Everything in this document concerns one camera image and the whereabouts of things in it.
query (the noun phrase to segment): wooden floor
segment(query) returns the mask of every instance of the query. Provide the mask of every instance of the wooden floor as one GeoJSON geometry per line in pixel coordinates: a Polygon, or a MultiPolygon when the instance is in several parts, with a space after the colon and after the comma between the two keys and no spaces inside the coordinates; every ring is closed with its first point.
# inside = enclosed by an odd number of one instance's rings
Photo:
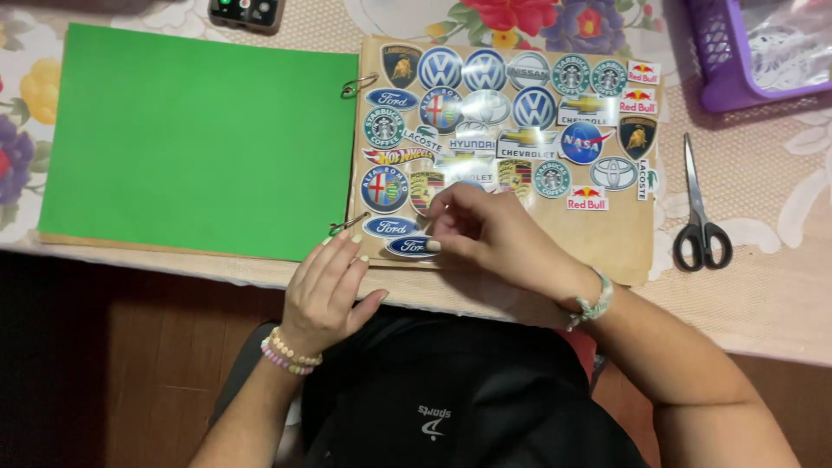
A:
{"type": "MultiPolygon", "coordinates": [[[[0,464],[183,466],[282,291],[0,253],[0,464]]],[[[832,465],[832,369],[736,360],[805,466],[832,465]]],[[[650,402],[615,366],[594,398],[659,466],[650,402]]]]}

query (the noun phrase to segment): hand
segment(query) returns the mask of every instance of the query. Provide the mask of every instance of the hand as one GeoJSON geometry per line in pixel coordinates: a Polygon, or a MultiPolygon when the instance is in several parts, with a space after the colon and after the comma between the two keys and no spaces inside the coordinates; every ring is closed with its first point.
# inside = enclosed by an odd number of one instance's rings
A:
{"type": "Polygon", "coordinates": [[[489,194],[457,182],[433,199],[428,218],[428,250],[459,255],[556,301],[600,291],[595,273],[559,247],[513,193],[489,194]]]}
{"type": "Polygon", "coordinates": [[[361,234],[338,233],[314,249],[295,270],[286,288],[280,339],[296,356],[315,357],[358,331],[389,294],[369,293],[353,307],[367,273],[367,257],[355,258],[361,234]]]}

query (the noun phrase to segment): binder ring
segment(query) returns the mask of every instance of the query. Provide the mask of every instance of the binder ring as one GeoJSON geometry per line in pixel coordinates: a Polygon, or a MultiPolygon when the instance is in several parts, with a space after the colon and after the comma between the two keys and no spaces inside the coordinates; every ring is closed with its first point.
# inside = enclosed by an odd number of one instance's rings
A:
{"type": "Polygon", "coordinates": [[[367,86],[367,85],[373,84],[375,82],[375,80],[377,80],[377,79],[379,79],[379,74],[376,73],[376,72],[372,72],[369,75],[367,75],[366,77],[361,77],[357,80],[353,80],[351,82],[346,82],[341,87],[341,97],[352,97],[352,96],[355,95],[356,92],[359,91],[359,89],[361,89],[361,87],[362,87],[361,82],[364,82],[364,81],[367,81],[367,80],[373,80],[369,83],[364,84],[364,86],[367,86]]]}
{"type": "Polygon", "coordinates": [[[369,212],[363,212],[360,215],[354,217],[353,219],[342,222],[341,224],[330,223],[329,224],[329,236],[334,236],[335,234],[352,227],[354,224],[357,224],[359,221],[363,220],[364,218],[369,216],[369,212]]]}

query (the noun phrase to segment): green paper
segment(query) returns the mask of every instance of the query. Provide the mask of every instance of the green paper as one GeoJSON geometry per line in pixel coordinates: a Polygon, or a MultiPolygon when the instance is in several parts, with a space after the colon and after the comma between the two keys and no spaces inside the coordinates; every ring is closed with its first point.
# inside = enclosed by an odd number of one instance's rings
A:
{"type": "Polygon", "coordinates": [[[358,56],[71,24],[50,234],[303,260],[342,222],[358,56]]]}

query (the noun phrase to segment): purple basket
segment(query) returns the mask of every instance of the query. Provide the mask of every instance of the purple basket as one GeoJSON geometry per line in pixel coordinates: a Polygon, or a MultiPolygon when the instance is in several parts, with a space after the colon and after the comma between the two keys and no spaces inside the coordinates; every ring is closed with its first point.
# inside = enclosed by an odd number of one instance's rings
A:
{"type": "Polygon", "coordinates": [[[832,82],[786,91],[765,91],[751,77],[751,48],[740,0],[687,0],[705,73],[702,106],[723,112],[832,89],[832,82]]]}

